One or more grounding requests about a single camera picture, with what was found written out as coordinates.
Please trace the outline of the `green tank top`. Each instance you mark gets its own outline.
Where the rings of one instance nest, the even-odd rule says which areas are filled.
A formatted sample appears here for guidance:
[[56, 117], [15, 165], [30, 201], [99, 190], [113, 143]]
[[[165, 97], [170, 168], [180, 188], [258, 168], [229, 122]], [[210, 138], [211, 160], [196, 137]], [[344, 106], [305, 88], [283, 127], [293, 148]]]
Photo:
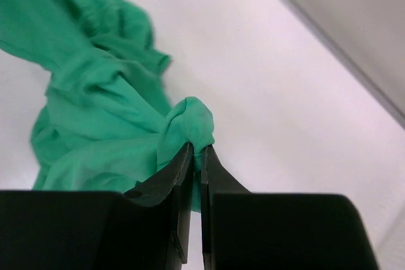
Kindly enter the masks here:
[[126, 0], [1, 0], [1, 49], [50, 72], [31, 133], [34, 190], [126, 192], [194, 148], [192, 210], [200, 211], [202, 150], [214, 143], [196, 97], [171, 105], [169, 55], [147, 13]]

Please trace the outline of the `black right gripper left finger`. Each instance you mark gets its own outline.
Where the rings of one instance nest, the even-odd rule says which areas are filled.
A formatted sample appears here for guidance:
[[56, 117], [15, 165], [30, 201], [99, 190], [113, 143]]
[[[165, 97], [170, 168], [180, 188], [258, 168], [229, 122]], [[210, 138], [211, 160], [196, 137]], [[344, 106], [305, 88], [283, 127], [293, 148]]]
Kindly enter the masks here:
[[3, 190], [2, 269], [180, 269], [193, 148], [125, 192]]

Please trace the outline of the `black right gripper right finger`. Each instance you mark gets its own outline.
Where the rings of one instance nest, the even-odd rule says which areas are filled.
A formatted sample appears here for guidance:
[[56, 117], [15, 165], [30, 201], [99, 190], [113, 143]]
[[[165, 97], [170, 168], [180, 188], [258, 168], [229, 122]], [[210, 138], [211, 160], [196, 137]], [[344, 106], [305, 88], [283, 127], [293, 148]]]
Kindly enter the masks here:
[[377, 269], [363, 222], [345, 196], [253, 193], [202, 152], [206, 269]]

